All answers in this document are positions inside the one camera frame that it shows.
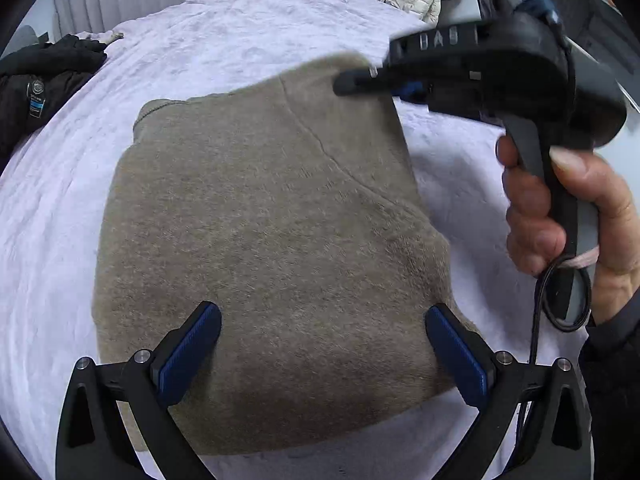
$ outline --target fleece fabric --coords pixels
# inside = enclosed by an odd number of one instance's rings
[[[197,453],[318,442],[451,385],[423,320],[441,301],[462,316],[448,245],[393,101],[332,91],[366,64],[334,56],[140,111],[100,234],[98,346],[126,360],[201,300],[220,306],[213,358],[170,409]]]

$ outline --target black cable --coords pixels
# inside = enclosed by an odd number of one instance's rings
[[[556,11],[553,3],[550,0],[524,0],[515,10],[521,12],[528,12],[532,16],[537,17],[542,22],[546,23],[547,27],[551,30],[551,33],[558,44],[558,47],[564,53],[564,59],[566,61],[566,103],[564,104],[564,113],[562,120],[568,126],[575,110],[576,99],[576,82],[575,82],[575,63],[572,56],[572,46],[569,39],[564,34],[564,26],[562,20]],[[529,349],[529,364],[534,365],[538,357],[538,340],[540,338],[540,315],[545,313],[546,318],[551,325],[560,332],[575,332],[578,330],[589,318],[591,307],[591,280],[586,269],[577,269],[582,279],[582,285],[584,287],[584,305],[580,317],[571,325],[562,323],[556,319],[556,316],[551,312],[547,298],[546,298],[546,286],[551,279],[551,276],[559,268],[559,266],[567,261],[571,260],[573,256],[569,254],[561,254],[555,260],[553,260],[545,271],[540,274],[536,282],[536,289],[534,292],[534,310],[533,310],[533,324],[531,327],[531,343]],[[528,402],[524,402],[520,405],[518,412],[518,422],[516,426],[516,445],[520,441],[522,436],[522,429],[524,427],[524,421],[527,413]]]
[[[591,311],[591,279],[589,278],[587,269],[571,269],[577,271],[580,275],[584,293],[584,304],[582,305],[582,310],[580,311],[580,317],[574,323],[566,324],[558,321],[556,316],[554,316],[554,314],[551,312],[551,307],[549,306],[549,302],[546,298],[546,286],[548,285],[551,276],[554,274],[554,272],[556,272],[556,270],[558,270],[562,263],[567,260],[571,260],[572,258],[573,256],[569,254],[561,254],[549,264],[549,266],[542,274],[540,274],[538,280],[536,281],[536,288],[534,292],[533,323],[531,325],[531,343],[529,348],[529,364],[531,365],[536,364],[536,360],[538,358],[540,317],[542,312],[545,313],[546,318],[556,330],[565,333],[575,332],[576,330],[581,328],[589,319],[589,314]],[[520,441],[520,437],[522,436],[522,429],[524,427],[524,421],[527,413],[527,405],[527,402],[522,403],[520,405],[520,411],[518,412],[516,444]]]

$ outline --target bed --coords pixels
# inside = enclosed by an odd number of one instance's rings
[[[389,36],[421,25],[376,0],[187,0],[114,28],[125,37],[108,47],[107,63],[0,176],[0,416],[44,480],[54,477],[72,366],[84,355],[97,358],[91,300],[98,234],[142,105],[227,92],[342,50],[379,63]],[[450,241],[460,309],[492,348],[525,360],[534,280],[517,273],[504,248],[507,201],[494,155],[500,129],[396,107],[420,193]],[[575,361],[584,334],[543,324],[539,361]],[[428,479],[475,415],[450,391],[338,440],[202,459],[220,479]],[[514,431],[508,435],[487,478],[506,464]],[[141,460],[161,478],[148,453]]]

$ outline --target black controller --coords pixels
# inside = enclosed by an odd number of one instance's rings
[[[390,41],[382,67],[341,73],[334,91],[391,92],[435,112],[502,123],[521,165],[549,186],[551,216],[566,231],[564,254],[573,257],[598,244],[598,213],[560,185],[549,147],[607,144],[625,123],[626,107],[611,72],[566,41],[526,12],[415,32]],[[587,269],[591,278],[593,267]],[[546,288],[560,324],[571,326],[581,316],[586,298],[580,276],[558,269]]]

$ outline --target controller handle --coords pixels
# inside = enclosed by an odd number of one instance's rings
[[[592,150],[593,141],[560,122],[536,124],[512,115],[501,119],[520,154],[519,165],[540,177],[551,191],[549,216],[566,232],[563,253],[574,257],[592,250],[598,245],[598,210],[593,203],[578,200],[560,184],[551,165],[549,148]],[[593,282],[595,264],[586,270]],[[546,298],[560,324],[571,326],[582,314],[585,297],[581,280],[575,269],[558,269],[551,277]]]

